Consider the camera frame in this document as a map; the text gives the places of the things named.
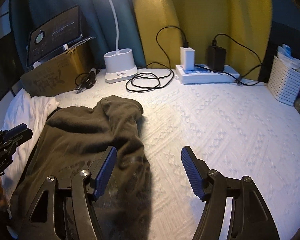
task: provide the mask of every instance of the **desk lamp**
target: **desk lamp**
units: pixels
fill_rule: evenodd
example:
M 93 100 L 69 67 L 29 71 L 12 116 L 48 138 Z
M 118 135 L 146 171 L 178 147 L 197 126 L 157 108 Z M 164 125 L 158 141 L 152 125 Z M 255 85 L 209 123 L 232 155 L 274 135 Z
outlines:
M 115 51 L 104 54 L 106 63 L 106 82 L 115 83 L 131 79 L 138 70 L 134 63 L 132 49 L 119 49 L 119 24 L 112 0 L 109 0 L 117 31 Z

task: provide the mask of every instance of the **metal screw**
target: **metal screw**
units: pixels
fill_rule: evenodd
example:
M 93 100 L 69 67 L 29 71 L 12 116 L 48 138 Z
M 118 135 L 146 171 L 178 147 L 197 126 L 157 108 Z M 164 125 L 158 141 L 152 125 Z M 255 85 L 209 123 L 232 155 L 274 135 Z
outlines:
M 53 181 L 54 181 L 54 176 L 47 177 L 47 182 L 53 182 Z
M 87 176 L 88 174 L 89 174 L 89 171 L 87 171 L 87 170 L 80 171 L 80 176 L 85 177 L 85 176 Z
M 244 176 L 243 179 L 245 182 L 248 182 L 248 183 L 252 181 L 252 179 L 249 176 Z
M 217 170 L 210 170 L 210 171 L 209 171 L 209 174 L 210 174 L 211 176 L 217 176 L 217 175 L 219 174 L 219 172 L 218 172 Z

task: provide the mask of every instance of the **woven basket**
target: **woven basket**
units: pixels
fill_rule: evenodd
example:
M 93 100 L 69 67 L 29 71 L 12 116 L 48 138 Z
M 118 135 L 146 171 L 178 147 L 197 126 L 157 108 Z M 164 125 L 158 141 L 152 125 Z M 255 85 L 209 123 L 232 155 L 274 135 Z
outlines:
M 293 106 L 300 91 L 300 73 L 274 56 L 268 88 L 279 102 Z

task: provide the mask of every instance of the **teal curtain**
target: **teal curtain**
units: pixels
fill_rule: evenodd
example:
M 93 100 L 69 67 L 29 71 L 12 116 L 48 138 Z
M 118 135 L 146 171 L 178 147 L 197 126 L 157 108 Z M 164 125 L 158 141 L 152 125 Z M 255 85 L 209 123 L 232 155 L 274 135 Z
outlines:
M 103 55 L 115 50 L 115 23 L 108 0 L 27 0 L 32 24 L 24 23 L 25 10 L 23 0 L 12 0 L 12 28 L 16 38 L 16 46 L 20 59 L 26 54 L 29 38 L 29 25 L 33 29 L 48 21 L 60 12 L 78 4 L 88 23 L 90 36 L 95 39 L 89 41 L 91 51 L 96 62 L 104 67 Z M 113 0 L 119 22 L 119 49 L 130 48 L 133 51 L 135 63 L 138 67 L 145 66 L 142 44 L 135 19 L 132 0 Z

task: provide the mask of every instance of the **power strip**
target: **power strip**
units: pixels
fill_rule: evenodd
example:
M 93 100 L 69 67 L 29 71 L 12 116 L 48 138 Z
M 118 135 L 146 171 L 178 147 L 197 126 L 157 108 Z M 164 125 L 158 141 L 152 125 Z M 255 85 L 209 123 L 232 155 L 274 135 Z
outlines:
M 236 78 L 240 77 L 240 74 L 232 67 L 225 65 L 225 72 L 233 75 Z M 175 78 L 180 81 L 181 84 L 206 84 L 206 83 L 233 83 L 234 79 L 224 73 L 215 73 L 202 68 L 194 67 L 194 70 L 184 71 L 181 65 L 176 65 Z

